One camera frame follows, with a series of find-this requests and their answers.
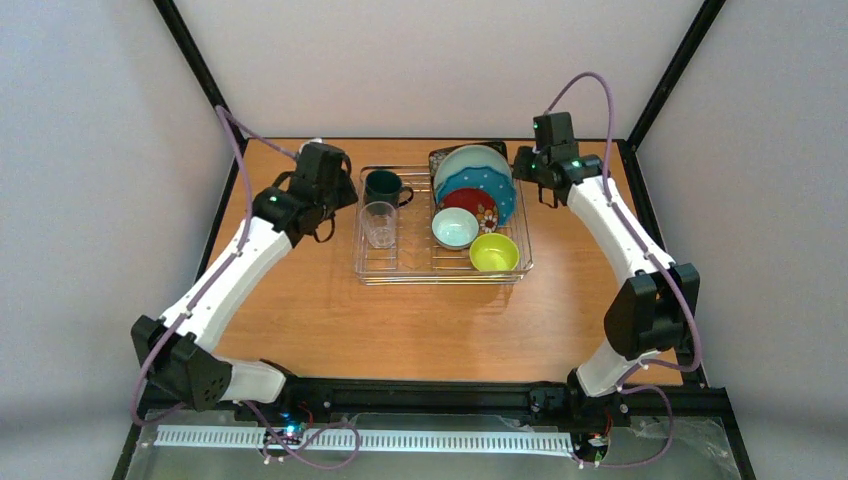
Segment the blue polka dot plate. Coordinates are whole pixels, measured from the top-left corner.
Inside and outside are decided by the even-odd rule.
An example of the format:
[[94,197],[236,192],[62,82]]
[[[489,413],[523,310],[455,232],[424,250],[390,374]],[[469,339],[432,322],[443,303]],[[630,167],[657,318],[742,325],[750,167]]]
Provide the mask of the blue polka dot plate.
[[516,188],[509,177],[488,167],[465,168],[449,177],[436,190],[436,206],[446,194],[466,187],[482,189],[488,193],[495,200],[499,210],[499,227],[508,223],[515,211],[517,196]]

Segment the wire metal dish rack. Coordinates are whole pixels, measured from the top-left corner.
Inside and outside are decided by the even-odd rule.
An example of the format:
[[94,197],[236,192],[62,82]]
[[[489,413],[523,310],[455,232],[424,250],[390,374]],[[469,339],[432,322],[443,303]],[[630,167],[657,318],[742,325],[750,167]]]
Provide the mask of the wire metal dish rack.
[[384,249],[370,245],[359,215],[354,215],[353,269],[366,285],[390,284],[515,284],[533,267],[533,255],[526,219],[524,191],[516,185],[516,206],[511,218],[498,232],[510,237],[519,251],[518,264],[511,271],[481,272],[473,267],[468,250],[454,251],[434,239],[431,221],[437,212],[426,165],[368,165],[358,174],[359,191],[375,170],[397,174],[414,191],[413,201],[397,213],[395,243]]

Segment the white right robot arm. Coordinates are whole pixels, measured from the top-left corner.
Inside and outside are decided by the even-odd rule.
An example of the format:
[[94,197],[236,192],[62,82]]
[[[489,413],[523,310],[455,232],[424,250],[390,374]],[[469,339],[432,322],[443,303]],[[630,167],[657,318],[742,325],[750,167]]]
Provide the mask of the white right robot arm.
[[702,364],[695,325],[700,275],[677,263],[638,223],[612,180],[606,160],[582,156],[569,113],[533,119],[535,144],[513,162],[516,180],[553,194],[583,222],[610,263],[619,291],[604,317],[605,339],[566,381],[574,418],[600,409],[637,370],[651,365],[691,373]]

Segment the dark red plate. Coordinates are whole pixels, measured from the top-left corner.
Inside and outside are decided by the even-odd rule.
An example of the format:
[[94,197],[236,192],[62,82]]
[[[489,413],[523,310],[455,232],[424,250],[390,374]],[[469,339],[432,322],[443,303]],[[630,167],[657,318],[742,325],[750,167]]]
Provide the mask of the dark red plate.
[[446,194],[437,207],[439,210],[455,207],[471,212],[478,220],[482,233],[494,233],[500,226],[496,202],[482,189],[471,187],[457,189]]

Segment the light green round plate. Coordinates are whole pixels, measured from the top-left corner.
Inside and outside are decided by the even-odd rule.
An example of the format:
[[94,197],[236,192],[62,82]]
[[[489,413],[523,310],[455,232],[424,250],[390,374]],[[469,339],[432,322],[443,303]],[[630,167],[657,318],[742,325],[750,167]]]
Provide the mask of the light green round plate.
[[449,152],[438,164],[433,178],[433,186],[438,190],[452,175],[465,168],[489,167],[494,171],[512,176],[512,170],[505,157],[486,145],[465,145]]

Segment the dark green cup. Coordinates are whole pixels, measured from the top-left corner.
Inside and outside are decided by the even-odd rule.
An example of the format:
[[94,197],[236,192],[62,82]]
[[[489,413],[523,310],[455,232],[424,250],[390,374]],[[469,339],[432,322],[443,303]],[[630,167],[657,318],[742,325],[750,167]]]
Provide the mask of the dark green cup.
[[384,202],[395,208],[408,205],[414,190],[405,185],[393,171],[378,169],[367,174],[364,180],[364,203]]

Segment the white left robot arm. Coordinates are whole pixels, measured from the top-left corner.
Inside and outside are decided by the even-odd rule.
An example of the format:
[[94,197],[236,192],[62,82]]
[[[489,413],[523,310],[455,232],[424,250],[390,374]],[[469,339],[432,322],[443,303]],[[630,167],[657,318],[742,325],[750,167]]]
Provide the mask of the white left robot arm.
[[141,380],[195,411],[223,401],[274,401],[286,381],[280,369],[213,352],[269,270],[357,201],[349,156],[329,144],[304,144],[294,170],[255,195],[232,241],[191,289],[159,317],[135,321],[130,336]]

